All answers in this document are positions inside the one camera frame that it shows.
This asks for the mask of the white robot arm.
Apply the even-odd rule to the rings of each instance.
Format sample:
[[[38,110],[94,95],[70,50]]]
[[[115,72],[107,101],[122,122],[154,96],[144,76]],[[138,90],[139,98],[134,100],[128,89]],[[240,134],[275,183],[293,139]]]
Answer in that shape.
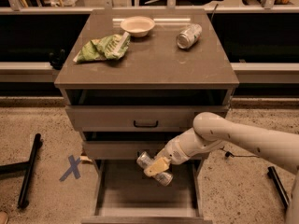
[[[198,114],[192,127],[172,138],[144,169],[156,176],[190,158],[209,153],[226,141],[299,177],[299,135],[231,122],[210,112]]]

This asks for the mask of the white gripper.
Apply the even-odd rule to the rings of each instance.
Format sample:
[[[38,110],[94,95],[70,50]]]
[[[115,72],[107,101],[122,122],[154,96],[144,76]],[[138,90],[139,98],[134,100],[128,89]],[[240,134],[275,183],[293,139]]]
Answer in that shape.
[[[180,165],[190,157],[183,151],[179,137],[171,139],[155,159],[146,159],[144,173],[147,176],[155,176],[169,169],[170,164]]]

